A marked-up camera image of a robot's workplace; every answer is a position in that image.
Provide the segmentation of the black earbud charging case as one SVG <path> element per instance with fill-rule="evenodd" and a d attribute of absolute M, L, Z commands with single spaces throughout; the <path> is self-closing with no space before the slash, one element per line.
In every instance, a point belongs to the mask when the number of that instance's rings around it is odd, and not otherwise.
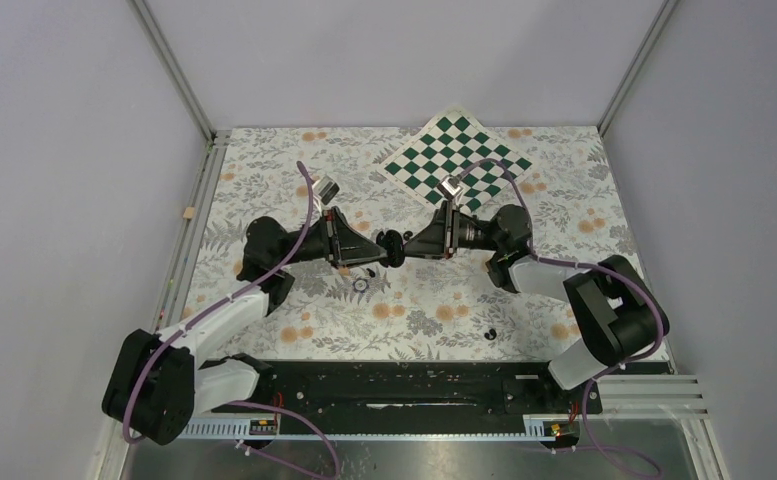
<path fill-rule="evenodd" d="M 396 230 L 379 232 L 376 244 L 385 250 L 385 256 L 379 263 L 385 268 L 399 268 L 405 262 L 404 239 Z"/>

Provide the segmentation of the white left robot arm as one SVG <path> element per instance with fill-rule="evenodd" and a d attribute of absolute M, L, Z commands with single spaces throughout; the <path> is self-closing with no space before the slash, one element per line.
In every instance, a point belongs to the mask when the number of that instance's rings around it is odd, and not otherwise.
<path fill-rule="evenodd" d="M 340 209 L 310 210 L 303 227 L 287 231 L 269 216 L 245 233 L 243 287 L 198 314 L 158 333 L 137 329 L 123 341 L 102 400 L 102 411 L 120 422 L 124 439 L 175 440 L 196 414 L 233 401 L 260 411 L 273 401 L 274 385 L 255 362 L 212 354 L 247 326 L 277 310 L 291 291 L 292 263 L 324 260 L 334 268 L 391 255 L 387 233 L 370 240 L 353 229 Z"/>

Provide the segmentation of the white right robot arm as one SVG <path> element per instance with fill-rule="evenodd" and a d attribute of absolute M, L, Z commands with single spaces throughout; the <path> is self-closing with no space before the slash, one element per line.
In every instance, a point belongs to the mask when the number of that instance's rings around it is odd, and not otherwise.
<path fill-rule="evenodd" d="M 521 206 L 506 205 L 482 220 L 445 201 L 422 231 L 393 248 L 392 256 L 395 262 L 446 260 L 463 249 L 489 251 L 486 268 L 495 287 L 567 303 L 580 338 L 548 363 L 537 386 L 541 405 L 561 412 L 576 400 L 578 386 L 655 352 L 670 325 L 625 257 L 612 255 L 598 263 L 551 259 L 537 254 L 532 240 L 531 218 Z"/>

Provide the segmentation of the blue poker chip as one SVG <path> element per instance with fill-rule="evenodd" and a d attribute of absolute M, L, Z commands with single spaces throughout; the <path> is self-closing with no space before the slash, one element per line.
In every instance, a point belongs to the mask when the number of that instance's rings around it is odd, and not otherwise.
<path fill-rule="evenodd" d="M 364 278 L 356 279 L 353 282 L 353 290 L 358 293 L 363 293 L 369 288 L 369 283 Z"/>

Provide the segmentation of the floral table mat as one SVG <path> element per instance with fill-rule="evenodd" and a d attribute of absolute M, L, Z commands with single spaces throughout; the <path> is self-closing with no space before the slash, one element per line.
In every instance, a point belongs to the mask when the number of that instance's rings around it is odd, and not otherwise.
<path fill-rule="evenodd" d="M 594 127 L 499 127 L 496 134 L 532 166 L 479 209 L 491 217 L 524 200 L 534 245 L 545 257 L 597 262 L 637 251 L 602 140 Z M 244 128 L 231 134 L 192 276 L 184 315 L 238 288 L 247 225 L 270 216 L 301 227 L 307 190 L 297 170 L 328 175 L 334 203 L 366 237 L 416 232 L 431 207 L 414 200 L 378 167 L 414 135 L 411 128 Z M 326 261 L 289 267 L 295 283 L 269 318 L 236 333 L 221 355 L 320 360 L 548 360 L 579 337 L 570 308 L 538 295 L 514 295 L 488 277 L 488 254 L 462 251 L 448 261 L 411 259 L 398 269 L 370 264 L 342 276 Z M 368 276 L 366 269 L 376 272 Z M 369 288 L 358 293 L 353 282 Z M 497 337 L 484 338 L 490 329 Z"/>

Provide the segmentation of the green white chessboard mat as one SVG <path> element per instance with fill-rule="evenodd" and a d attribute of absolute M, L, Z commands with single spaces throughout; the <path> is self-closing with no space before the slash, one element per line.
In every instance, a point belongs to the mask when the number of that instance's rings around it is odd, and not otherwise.
<path fill-rule="evenodd" d="M 532 163 L 527 154 L 484 127 L 461 107 L 433 117 L 378 167 L 378 172 L 414 200 L 436 206 L 444 199 L 437 185 L 457 176 L 478 161 L 484 163 L 461 179 L 460 209 L 474 213 L 510 187 L 498 166 L 503 163 L 514 180 L 527 174 Z"/>

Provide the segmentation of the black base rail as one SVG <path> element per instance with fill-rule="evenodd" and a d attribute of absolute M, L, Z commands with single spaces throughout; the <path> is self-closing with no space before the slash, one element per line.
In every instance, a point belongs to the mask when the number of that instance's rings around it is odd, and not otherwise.
<path fill-rule="evenodd" d="M 596 387 L 561 391 L 543 362 L 274 360 L 250 401 L 330 434 L 517 433 L 522 415 L 599 414 Z"/>

